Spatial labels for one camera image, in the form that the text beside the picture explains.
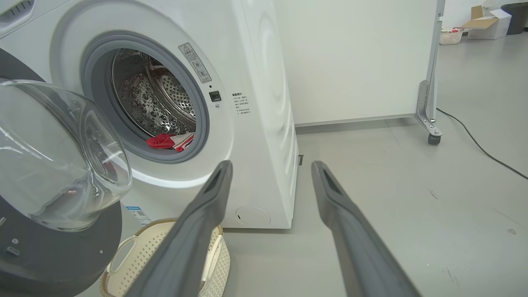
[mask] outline white wall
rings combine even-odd
[[[471,20],[471,7],[482,5],[483,0],[446,0],[442,27],[457,27]],[[504,4],[526,2],[526,0],[492,0],[488,11],[501,8]]]
[[[414,115],[428,78],[436,6],[275,0],[296,126]]]

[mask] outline basket handle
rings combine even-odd
[[[205,283],[209,279],[209,275],[211,274],[211,268],[213,266],[213,259],[214,255],[216,254],[216,250],[218,249],[218,246],[220,245],[220,242],[222,241],[222,235],[220,234],[216,241],[213,244],[213,247],[211,248],[211,252],[207,254],[205,257],[205,267],[202,274],[202,282]]]
[[[126,259],[128,258],[128,256],[130,256],[130,253],[132,253],[132,250],[134,249],[134,247],[136,246],[137,244],[137,236],[136,235],[132,235],[130,237],[128,237],[127,239],[123,240],[119,246],[117,247],[117,251],[116,251],[116,254],[115,256],[112,258],[112,260],[110,261],[110,263],[108,264],[108,266],[106,267],[106,271],[108,272],[108,274],[115,274],[119,271],[119,269],[121,269],[121,266],[123,266],[123,263],[126,261]],[[119,252],[121,251],[121,249],[127,244],[129,243],[130,241],[134,241],[134,245],[132,245],[132,247],[130,248],[130,250],[128,251],[127,255],[125,256],[125,258],[123,258],[123,260],[121,261],[121,263],[119,264],[119,266],[113,270],[112,269],[112,266],[114,265],[114,260],[116,259],[116,256],[119,254]]]

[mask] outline power cord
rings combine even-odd
[[[450,117],[454,118],[455,120],[457,120],[457,122],[459,122],[459,123],[462,125],[462,127],[464,127],[464,129],[466,130],[467,134],[469,135],[469,137],[471,137],[471,139],[473,139],[473,141],[474,141],[475,144],[478,146],[478,148],[479,148],[480,150],[482,150],[482,151],[483,151],[488,157],[492,158],[495,162],[501,164],[502,166],[504,166],[504,167],[510,169],[511,171],[517,173],[518,175],[520,175],[520,176],[522,176],[522,177],[524,177],[525,179],[528,180],[528,177],[525,176],[524,174],[522,174],[521,172],[519,172],[519,171],[513,169],[513,168],[512,168],[511,166],[509,166],[508,164],[506,164],[506,163],[502,162],[501,160],[499,160],[499,159],[493,157],[492,155],[488,154],[488,152],[486,152],[486,150],[483,149],[483,148],[480,146],[480,144],[476,141],[476,139],[473,137],[473,135],[471,135],[471,132],[467,129],[466,125],[464,125],[464,123],[462,123],[461,120],[459,120],[458,118],[456,118],[456,117],[454,117],[454,116],[448,114],[447,112],[441,110],[440,108],[437,108],[437,110],[438,110],[439,112],[441,112],[441,113],[443,113],[443,114],[445,114],[445,115],[447,115],[447,116],[450,116]]]

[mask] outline red towel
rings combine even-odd
[[[183,152],[194,138],[194,133],[182,135],[161,133],[156,137],[147,139],[148,146],[153,149],[163,150],[173,148],[177,152]]]

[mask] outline concrete floor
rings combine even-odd
[[[438,107],[492,155],[528,174],[528,33],[441,46]],[[345,296],[310,163],[322,160],[423,296],[526,296],[528,180],[492,161],[438,114],[438,146],[416,120],[298,129],[290,230],[226,230],[225,297]],[[124,212],[123,237],[140,227]],[[98,296],[98,284],[80,296]]]

